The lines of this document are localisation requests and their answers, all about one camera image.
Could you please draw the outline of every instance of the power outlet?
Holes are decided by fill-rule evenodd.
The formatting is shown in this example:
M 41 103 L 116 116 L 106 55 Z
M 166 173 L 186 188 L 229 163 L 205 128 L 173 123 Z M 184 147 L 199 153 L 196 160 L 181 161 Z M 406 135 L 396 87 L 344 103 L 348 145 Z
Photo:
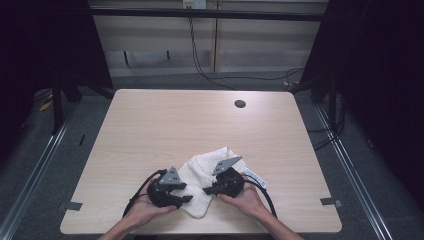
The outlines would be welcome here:
M 194 0 L 183 0 L 183 9 L 194 9 Z
M 194 0 L 195 9 L 206 9 L 206 0 Z

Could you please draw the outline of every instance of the small round object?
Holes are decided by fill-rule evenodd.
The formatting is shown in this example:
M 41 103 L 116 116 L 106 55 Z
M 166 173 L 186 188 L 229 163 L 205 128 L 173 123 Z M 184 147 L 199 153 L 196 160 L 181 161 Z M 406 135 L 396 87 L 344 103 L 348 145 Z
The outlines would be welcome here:
M 234 102 L 234 105 L 236 105 L 238 108 L 244 108 L 246 107 L 246 102 L 243 100 L 237 100 Z

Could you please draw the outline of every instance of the metal frame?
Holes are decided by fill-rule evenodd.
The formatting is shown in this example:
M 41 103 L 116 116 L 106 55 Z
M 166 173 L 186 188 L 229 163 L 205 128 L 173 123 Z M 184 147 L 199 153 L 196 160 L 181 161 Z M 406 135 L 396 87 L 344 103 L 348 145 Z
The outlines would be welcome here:
M 356 195 L 361 202 L 361 205 L 365 211 L 365 214 L 368 217 L 374 231 L 380 240 L 392 240 L 393 237 L 390 234 L 390 231 L 384 221 L 383 216 L 378 210 L 376 204 L 371 198 L 371 195 L 368 193 L 367 188 L 365 187 L 361 177 L 355 169 L 355 165 L 349 157 L 345 147 L 343 146 L 340 138 L 334 134 L 331 130 L 331 122 L 329 121 L 328 115 L 322 106 L 317 106 L 316 111 L 321 120 L 324 128 L 329 129 L 327 135 L 331 140 L 334 150 L 336 151 L 337 156 L 339 157 L 340 163 L 343 166 L 343 169 L 346 172 L 347 177 L 349 178 L 350 183 L 352 184 L 353 189 L 355 190 Z
M 327 16 L 325 14 L 305 14 L 305 13 L 281 13 L 281 12 L 251 12 L 251 11 L 224 11 L 224 10 L 199 10 L 199 9 L 145 9 L 145 8 L 114 8 L 114 7 L 91 7 L 83 8 L 60 8 L 60 7 L 40 7 L 33 10 L 47 12 L 50 14 L 89 14 L 103 16 L 147 16 L 147 17 L 186 17 L 186 18 L 221 18 L 221 19 L 257 19 L 257 20 L 283 20 L 283 21 L 344 21 L 346 17 Z M 334 110 L 335 102 L 330 101 L 330 108 Z M 68 115 L 68 118 L 59 129 L 58 133 L 52 136 L 46 150 L 34 169 L 30 179 L 20 193 L 18 200 L 15 202 L 11 211 L 8 213 L 5 221 L 0 226 L 0 239 L 11 239 L 16 231 L 21 218 L 23 217 L 34 192 L 41 181 L 41 176 L 47 169 L 51 158 L 60 143 L 69 119 L 73 115 L 73 111 Z M 326 128 L 330 128 L 328 116 L 322 107 L 317 108 L 318 115 L 322 124 Z M 373 226 L 379 239 L 392 239 L 390 232 L 384 222 L 383 217 L 375 206 L 368 191 L 366 190 L 361 178 L 354 169 L 353 163 L 350 160 L 340 139 L 329 130 L 328 136 L 332 140 L 333 147 L 339 156 L 340 162 L 344 167 L 350 182 L 360 199 L 360 202 Z

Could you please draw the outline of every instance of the black cable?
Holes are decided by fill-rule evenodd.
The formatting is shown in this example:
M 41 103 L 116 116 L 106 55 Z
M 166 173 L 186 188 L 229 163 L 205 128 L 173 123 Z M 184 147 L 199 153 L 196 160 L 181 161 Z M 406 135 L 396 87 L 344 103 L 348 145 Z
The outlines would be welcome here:
M 214 82 L 208 76 L 205 75 L 205 73 L 202 70 L 202 67 L 200 66 L 199 57 L 197 55 L 197 47 L 196 47 L 196 42 L 194 40 L 193 19 L 189 18 L 188 20 L 190 22 L 190 34 L 191 34 L 191 46 L 192 46 L 192 53 L 193 53 L 193 61 L 194 61 L 194 66 L 196 67 L 197 72 L 201 76 L 203 76 L 206 80 L 208 80 L 208 82 L 210 82 L 212 84 L 215 84 L 215 85 L 218 85 L 218 86 L 221 86 L 221 87 L 224 87 L 224 88 L 228 88 L 230 90 L 236 90 L 235 88 Z
M 253 182 L 253 181 L 250 181 L 250 180 L 246 180 L 246 179 L 245 179 L 245 180 L 244 180 L 244 182 L 247 182 L 247 183 L 253 184 L 253 185 L 255 185 L 257 188 L 259 188 L 259 190 L 261 190 L 262 194 L 265 196 L 265 198 L 266 198 L 266 200 L 267 200 L 267 202 L 268 202 L 268 205 L 269 205 L 269 208 L 271 209 L 271 213 L 272 213 L 272 215 L 274 215 L 274 217 L 275 217 L 275 218 L 278 218 L 278 217 L 277 217 L 277 213 L 275 212 L 274 204 L 272 203 L 271 197 L 268 195 L 268 193 L 267 193 L 266 189 L 265 189 L 265 188 L 263 188 L 260 184 L 257 184 L 257 183 L 255 183 L 255 182 Z
M 167 172 L 167 170 L 157 170 L 155 173 L 153 173 L 152 175 L 150 175 L 150 177 L 148 177 L 146 179 L 146 181 L 144 181 L 144 183 L 141 185 L 141 187 L 137 190 L 137 192 L 134 194 L 134 196 L 129 200 L 129 203 L 127 204 L 127 207 L 124 210 L 124 214 L 122 215 L 122 217 L 125 217 L 125 215 L 127 215 L 128 211 L 131 209 L 131 207 L 134 205 L 135 201 L 140 197 L 140 192 L 141 190 L 147 185 L 147 183 L 157 174 L 165 174 Z
M 190 34 L 191 34 L 191 45 L 192 45 L 192 54 L 193 54 L 193 61 L 194 61 L 194 66 L 196 67 L 197 72 L 203 76 L 206 80 L 208 80 L 210 83 L 216 84 L 218 86 L 221 87 L 225 87 L 231 90 L 236 90 L 232 87 L 214 82 L 212 80 L 223 80 L 223 79 L 253 79 L 253 80 L 262 80 L 262 81 L 274 81 L 274 80 L 280 80 L 280 79 L 284 79 L 299 72 L 299 71 L 303 71 L 303 68 L 292 68 L 289 69 L 286 74 L 284 76 L 281 77 L 275 77 L 275 78 L 259 78 L 259 77 L 245 77 L 245 76 L 231 76 L 231 77 L 211 77 L 211 76 L 206 76 L 206 74 L 203 72 L 202 67 L 200 66 L 200 60 L 197 54 L 197 47 L 196 47 L 196 41 L 195 41 L 195 37 L 194 37 L 194 27 L 193 27 L 193 19 L 189 18 L 189 22 L 190 22 Z
M 246 176 L 246 177 L 250 177 L 251 179 L 255 180 L 255 182 L 256 182 L 257 184 L 261 185 L 261 184 L 258 182 L 258 180 L 257 180 L 256 178 L 254 178 L 254 177 L 252 177 L 252 176 L 250 176 L 250 175 L 248 175 L 248 174 L 240 174 L 240 175 L 242 175 L 242 176 Z
M 340 134 L 343 132 L 344 125 L 345 125 L 345 111 L 346 111 L 346 103 L 345 103 L 344 99 L 342 99 L 342 106 L 341 106 L 341 109 L 340 109 L 340 112 L 339 112 L 339 122 L 337 123 L 337 126 L 336 126 L 336 128 L 337 128 L 336 132 L 333 133 L 333 135 L 330 139 L 326 139 L 324 141 L 321 141 L 319 143 L 314 144 L 314 150 L 315 151 L 323 148 L 324 146 L 326 146 L 330 142 L 339 138 Z

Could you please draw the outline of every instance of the towel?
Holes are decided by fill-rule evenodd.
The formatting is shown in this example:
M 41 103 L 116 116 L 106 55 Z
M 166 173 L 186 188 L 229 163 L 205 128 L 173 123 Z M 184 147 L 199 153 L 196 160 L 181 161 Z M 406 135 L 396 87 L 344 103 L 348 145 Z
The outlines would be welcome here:
M 184 190 L 174 190 L 172 194 L 180 197 L 192 195 L 193 199 L 189 203 L 184 203 L 180 209 L 194 218 L 203 218 L 212 200 L 212 195 L 206 195 L 203 188 L 211 187 L 212 182 L 216 180 L 215 176 L 212 176 L 212 172 L 219 161 L 236 156 L 238 155 L 230 149 L 223 147 L 213 152 L 194 156 L 184 163 L 181 169 L 178 170 L 178 175 L 187 186 Z M 232 167 L 236 171 L 242 172 L 246 167 L 246 163 L 242 159 Z

